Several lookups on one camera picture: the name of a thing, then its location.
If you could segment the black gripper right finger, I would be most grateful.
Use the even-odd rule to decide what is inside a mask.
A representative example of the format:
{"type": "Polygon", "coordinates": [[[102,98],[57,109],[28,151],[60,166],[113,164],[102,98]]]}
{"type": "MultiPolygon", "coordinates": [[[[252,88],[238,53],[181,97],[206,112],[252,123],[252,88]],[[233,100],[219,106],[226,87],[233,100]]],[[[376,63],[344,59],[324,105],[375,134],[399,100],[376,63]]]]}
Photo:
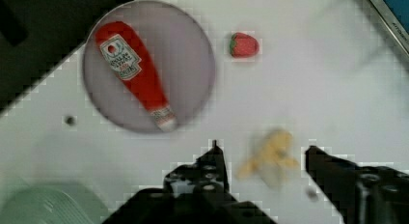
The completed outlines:
{"type": "Polygon", "coordinates": [[[344,224],[409,224],[408,174],[359,166],[317,146],[305,151],[305,167],[344,224]]]}

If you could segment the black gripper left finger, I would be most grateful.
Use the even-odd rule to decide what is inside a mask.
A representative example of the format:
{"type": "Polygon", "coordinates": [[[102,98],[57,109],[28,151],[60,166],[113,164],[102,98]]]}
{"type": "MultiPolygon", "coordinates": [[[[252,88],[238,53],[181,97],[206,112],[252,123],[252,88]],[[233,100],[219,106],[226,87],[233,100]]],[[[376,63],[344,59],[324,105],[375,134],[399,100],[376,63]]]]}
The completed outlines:
{"type": "Polygon", "coordinates": [[[212,147],[168,173],[161,188],[138,191],[101,224],[277,224],[230,194],[223,150],[212,147]]]}

